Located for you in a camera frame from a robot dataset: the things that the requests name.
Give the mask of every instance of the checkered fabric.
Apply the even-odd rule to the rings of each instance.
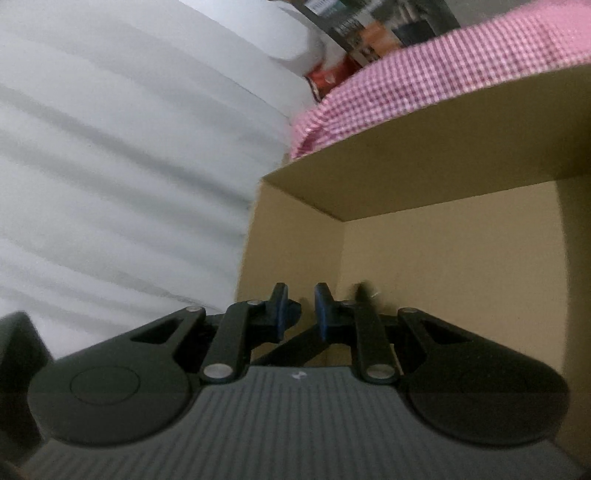
[[[591,63],[591,0],[535,2],[372,63],[293,126],[291,158],[463,93]]]

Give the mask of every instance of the box flap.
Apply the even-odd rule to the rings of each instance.
[[[331,145],[268,183],[341,220],[589,171],[591,66],[433,105]]]

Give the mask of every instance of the open cardboard box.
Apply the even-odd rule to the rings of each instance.
[[[368,280],[544,361],[570,384],[558,443],[591,463],[591,66],[463,95],[263,179],[238,300],[282,281],[314,321]],[[317,359],[338,364],[342,351]]]

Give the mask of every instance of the small white logo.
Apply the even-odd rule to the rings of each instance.
[[[296,374],[291,374],[291,376],[292,376],[293,378],[295,378],[296,380],[301,380],[302,378],[305,378],[305,377],[307,377],[307,376],[308,376],[308,374],[307,374],[306,372],[303,372],[303,371],[301,371],[301,370],[300,370],[300,371],[299,371],[298,373],[296,373]]]

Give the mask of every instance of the gray ribbed platform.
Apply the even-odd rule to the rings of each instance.
[[[82,449],[49,441],[33,480],[574,480],[550,442],[511,450],[456,443],[417,421],[396,391],[348,368],[252,367],[205,389],[189,413],[143,442]]]

